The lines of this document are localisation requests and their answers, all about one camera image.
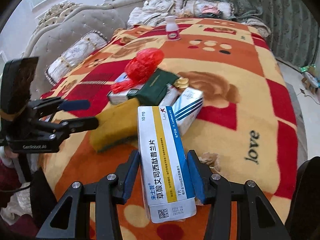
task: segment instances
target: red plastic bag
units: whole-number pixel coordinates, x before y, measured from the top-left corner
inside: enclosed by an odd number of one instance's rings
[[[139,51],[124,68],[129,79],[111,85],[112,92],[120,93],[136,85],[144,84],[163,59],[164,53],[160,49],[149,48]]]

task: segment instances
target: white bottle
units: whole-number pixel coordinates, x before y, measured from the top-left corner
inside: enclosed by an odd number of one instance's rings
[[[167,23],[165,31],[167,32],[167,37],[169,41],[180,40],[179,27],[176,24],[175,16],[167,16],[165,18]]]

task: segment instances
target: floor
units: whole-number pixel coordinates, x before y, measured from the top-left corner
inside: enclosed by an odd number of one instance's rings
[[[309,90],[305,90],[300,73],[285,64],[280,62],[278,64],[284,81],[293,86],[300,103],[306,129],[308,159],[320,156],[320,105],[318,105],[320,102],[318,95],[313,95]],[[300,89],[305,90],[305,94],[311,97],[305,97],[304,94],[300,93]]]

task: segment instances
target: green floral curtain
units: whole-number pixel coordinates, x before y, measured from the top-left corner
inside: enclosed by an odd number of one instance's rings
[[[235,5],[239,22],[249,17],[270,29],[267,42],[276,57],[299,67],[311,64],[317,52],[319,25],[302,0],[218,0]]]

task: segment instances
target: patterned blanket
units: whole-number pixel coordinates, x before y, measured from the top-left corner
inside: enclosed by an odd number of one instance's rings
[[[160,48],[165,59],[159,68],[189,78],[191,87],[204,92],[204,107],[182,137],[185,150],[194,149],[198,155],[217,153],[221,175],[230,181],[255,180],[284,222],[295,187],[297,128],[273,54],[254,27],[206,18],[176,22],[179,41],[168,41],[164,26],[117,30],[106,47],[43,95],[87,99],[91,103],[88,110],[57,113],[54,122],[97,115],[110,107],[110,84],[129,60],[141,49]],[[42,155],[41,165],[57,199],[74,181],[92,183],[113,172],[137,146],[136,142],[122,144],[97,154],[89,135],[90,131],[72,134],[62,143],[60,152]],[[183,222],[153,224],[145,215],[137,177],[132,197],[127,205],[118,207],[118,213],[127,240],[164,240],[168,236],[171,240],[202,239],[209,208],[198,206],[197,214]],[[230,239],[235,239],[236,205],[232,208]],[[94,212],[92,204],[92,228]]]

